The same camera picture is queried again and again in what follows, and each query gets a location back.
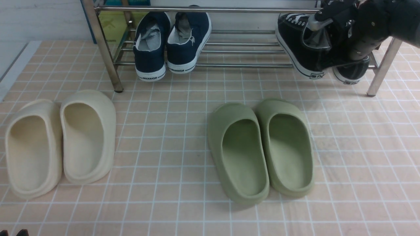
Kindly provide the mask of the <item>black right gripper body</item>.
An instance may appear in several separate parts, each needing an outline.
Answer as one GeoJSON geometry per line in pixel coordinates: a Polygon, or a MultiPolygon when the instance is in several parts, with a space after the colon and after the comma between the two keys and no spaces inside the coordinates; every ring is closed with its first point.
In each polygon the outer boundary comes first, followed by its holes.
{"type": "Polygon", "coordinates": [[[369,54],[391,35],[391,0],[333,0],[308,18],[309,69],[368,69],[369,54]]]}

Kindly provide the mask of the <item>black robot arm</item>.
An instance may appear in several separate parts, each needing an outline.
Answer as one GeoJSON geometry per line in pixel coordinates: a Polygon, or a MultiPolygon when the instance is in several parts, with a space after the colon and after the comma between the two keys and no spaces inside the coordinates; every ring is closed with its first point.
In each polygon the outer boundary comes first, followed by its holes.
{"type": "Polygon", "coordinates": [[[419,47],[418,0],[330,0],[306,24],[306,42],[326,46],[319,69],[346,66],[366,58],[388,37],[419,47]]]}

